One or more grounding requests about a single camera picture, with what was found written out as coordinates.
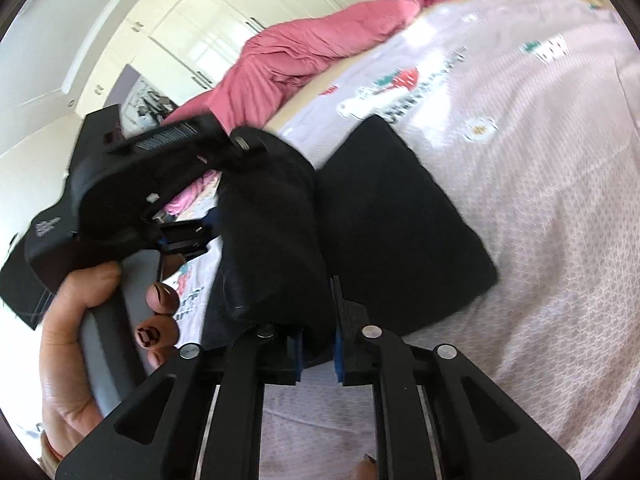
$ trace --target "finger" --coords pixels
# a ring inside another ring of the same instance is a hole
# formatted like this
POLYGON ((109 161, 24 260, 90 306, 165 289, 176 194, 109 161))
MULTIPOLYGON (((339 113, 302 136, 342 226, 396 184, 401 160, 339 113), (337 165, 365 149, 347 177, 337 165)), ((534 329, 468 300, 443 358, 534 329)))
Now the finger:
POLYGON ((175 346, 165 346, 157 348, 148 353, 147 357, 154 370, 161 367, 171 357, 178 353, 178 349, 175 346))
POLYGON ((136 341, 147 350, 173 346, 179 335, 178 324, 170 316, 153 316, 136 327, 136 341))
POLYGON ((146 304, 157 314, 172 316, 180 306, 180 297, 170 286, 155 282, 146 292, 146 304))
POLYGON ((186 261, 181 254, 168 254, 165 256, 162 262, 162 279, 166 280, 169 276, 173 276, 186 261))
POLYGON ((372 457, 369 455, 364 456, 364 460, 353 470, 353 480, 377 480, 378 478, 378 466, 372 457))
POLYGON ((108 262, 90 269, 75 270, 60 285, 42 325, 44 344, 71 344, 87 308, 103 304, 114 293, 121 269, 108 262))

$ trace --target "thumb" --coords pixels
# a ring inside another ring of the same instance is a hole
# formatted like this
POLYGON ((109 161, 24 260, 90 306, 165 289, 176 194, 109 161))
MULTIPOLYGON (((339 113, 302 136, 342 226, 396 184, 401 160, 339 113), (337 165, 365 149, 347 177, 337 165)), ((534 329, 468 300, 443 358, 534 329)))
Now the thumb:
POLYGON ((364 460, 353 470, 353 480, 378 480, 378 466, 372 457, 364 456, 364 460))
POLYGON ((116 262, 70 273, 60 285, 45 315, 43 343, 76 342, 84 311, 109 299, 118 286, 120 273, 120 266, 116 262))

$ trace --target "gray handle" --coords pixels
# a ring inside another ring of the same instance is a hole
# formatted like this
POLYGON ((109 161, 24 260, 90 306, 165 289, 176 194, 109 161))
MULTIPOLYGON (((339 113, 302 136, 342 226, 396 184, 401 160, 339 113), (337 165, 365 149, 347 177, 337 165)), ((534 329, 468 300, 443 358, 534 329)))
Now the gray handle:
POLYGON ((254 22, 255 22, 255 23, 257 23, 257 24, 258 24, 258 26, 259 26, 262 30, 264 30, 264 25, 263 25, 262 23, 260 23, 258 20, 256 20, 256 19, 255 19, 255 18, 253 18, 253 17, 252 17, 251 19, 252 19, 252 20, 254 20, 254 22))
POLYGON ((80 344, 92 393, 103 415, 110 413, 153 371, 134 327, 153 316, 146 290, 158 278, 161 255, 140 251, 122 262, 116 293, 89 309, 80 325, 80 344))
POLYGON ((205 90, 209 90, 208 86, 205 86, 205 84, 200 81, 196 76, 191 76, 191 79, 193 79, 199 86, 203 87, 205 90))

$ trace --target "white wall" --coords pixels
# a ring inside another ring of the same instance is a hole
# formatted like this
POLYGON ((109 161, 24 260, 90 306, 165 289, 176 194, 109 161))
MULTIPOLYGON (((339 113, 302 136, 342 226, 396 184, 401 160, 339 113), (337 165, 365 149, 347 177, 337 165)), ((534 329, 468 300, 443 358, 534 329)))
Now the white wall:
POLYGON ((0 261, 7 256, 11 238, 26 232, 31 219, 62 195, 81 125, 78 115, 67 114, 0 156, 0 261))
POLYGON ((0 154, 68 114, 137 0, 33 0, 0 41, 0 154))

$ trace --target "blue plastic part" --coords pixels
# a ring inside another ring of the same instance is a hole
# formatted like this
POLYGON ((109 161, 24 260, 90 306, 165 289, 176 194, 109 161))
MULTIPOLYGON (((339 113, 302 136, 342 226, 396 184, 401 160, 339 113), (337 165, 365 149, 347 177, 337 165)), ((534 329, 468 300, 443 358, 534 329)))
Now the blue plastic part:
POLYGON ((335 375, 338 377, 338 382, 344 382, 344 362, 342 360, 342 336, 340 330, 335 331, 335 344, 334 344, 334 368, 335 375))
POLYGON ((302 330, 294 339, 296 343, 296 382, 299 383, 302 378, 302 368, 304 367, 304 356, 302 353, 302 330))

